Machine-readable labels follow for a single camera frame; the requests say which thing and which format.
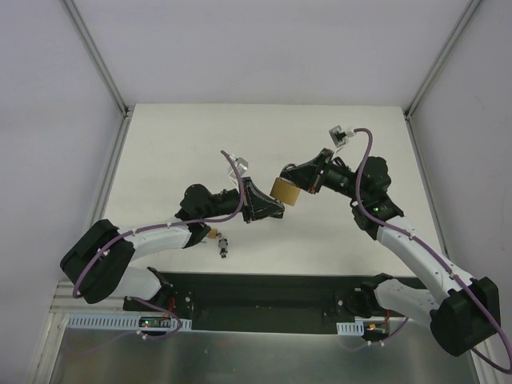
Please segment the large brass padlock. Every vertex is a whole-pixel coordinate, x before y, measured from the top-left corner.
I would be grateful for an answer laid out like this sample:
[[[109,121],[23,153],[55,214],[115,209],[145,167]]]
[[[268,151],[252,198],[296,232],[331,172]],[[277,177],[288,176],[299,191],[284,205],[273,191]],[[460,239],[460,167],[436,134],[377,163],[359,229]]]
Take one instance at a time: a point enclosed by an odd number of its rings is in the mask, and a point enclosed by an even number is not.
[[[300,193],[301,189],[291,181],[284,178],[281,171],[280,175],[274,180],[270,196],[280,201],[282,204],[294,206]]]

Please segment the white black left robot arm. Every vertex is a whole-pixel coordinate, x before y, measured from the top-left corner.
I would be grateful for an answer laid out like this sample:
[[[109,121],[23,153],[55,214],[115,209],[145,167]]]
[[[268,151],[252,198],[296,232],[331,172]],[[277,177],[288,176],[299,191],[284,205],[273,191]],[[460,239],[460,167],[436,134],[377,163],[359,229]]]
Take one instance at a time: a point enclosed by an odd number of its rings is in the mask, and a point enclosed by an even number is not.
[[[203,241],[221,223],[240,214],[246,223],[282,218],[285,207],[264,194],[251,178],[241,189],[209,192],[202,184],[189,186],[179,211],[168,222],[121,230],[110,220],[97,221],[65,254],[62,272],[74,284],[73,296],[94,304],[112,294],[139,297],[152,311],[163,310],[169,292],[156,270],[130,267],[138,258],[164,250],[187,249]]]

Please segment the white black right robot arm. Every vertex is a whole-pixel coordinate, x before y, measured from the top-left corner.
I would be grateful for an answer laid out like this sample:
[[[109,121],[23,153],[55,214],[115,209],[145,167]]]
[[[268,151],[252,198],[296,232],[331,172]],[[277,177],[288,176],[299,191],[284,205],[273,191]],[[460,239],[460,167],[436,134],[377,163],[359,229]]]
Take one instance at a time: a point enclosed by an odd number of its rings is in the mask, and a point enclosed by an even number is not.
[[[497,286],[489,278],[474,278],[424,243],[387,194],[391,179],[384,158],[370,156],[352,171],[324,149],[308,162],[285,166],[280,177],[310,194],[325,187],[348,197],[359,229],[394,253],[423,284],[415,289],[378,274],[345,298],[351,314],[369,318],[384,310],[398,312],[429,328],[453,356],[496,334],[501,325]]]

